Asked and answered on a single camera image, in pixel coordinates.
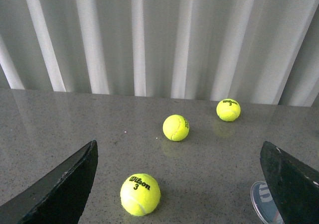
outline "yellow tennis ball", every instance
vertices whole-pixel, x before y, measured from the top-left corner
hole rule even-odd
[[[239,117],[240,106],[235,100],[224,99],[218,103],[216,112],[223,121],[231,122]]]
[[[188,135],[188,121],[181,115],[173,114],[164,121],[163,132],[168,139],[181,141]]]
[[[160,202],[160,187],[148,174],[133,174],[123,183],[120,196],[124,209],[140,217],[157,207]]]

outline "wilson logo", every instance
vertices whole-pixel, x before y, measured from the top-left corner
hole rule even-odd
[[[237,102],[234,102],[234,101],[231,101],[231,100],[224,100],[223,103],[229,103],[230,106],[231,106],[231,104],[238,105]]]
[[[138,177],[134,177],[134,176],[133,176],[133,177],[130,178],[130,181],[136,183],[136,184],[135,184],[135,187],[133,187],[134,190],[137,190],[137,188],[139,188],[140,185],[141,185],[142,187],[145,187],[147,190],[150,190],[150,189],[151,189],[150,185],[147,184],[147,183],[145,183],[145,182],[143,182],[141,178],[138,178]]]

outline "white curtain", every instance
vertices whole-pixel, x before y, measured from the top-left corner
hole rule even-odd
[[[0,87],[319,106],[319,0],[0,0]]]

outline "granite surface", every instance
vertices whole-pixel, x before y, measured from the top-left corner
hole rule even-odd
[[[318,170],[319,109],[240,105],[240,117],[224,122],[217,102],[0,89],[0,205],[95,139],[99,163],[80,224],[260,223],[250,188],[264,180],[263,142]],[[171,114],[189,121],[181,142],[162,132]],[[134,173],[152,175],[162,194],[140,218],[120,202]]]

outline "countertop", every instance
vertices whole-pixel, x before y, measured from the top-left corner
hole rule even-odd
[[[264,180],[264,141],[319,169],[319,109],[241,105],[234,122],[218,102],[0,89],[0,205],[32,185],[83,145],[98,142],[99,163],[80,224],[259,224],[250,199]],[[190,125],[168,140],[171,114]],[[127,177],[148,173],[161,200],[144,217],[120,201]]]

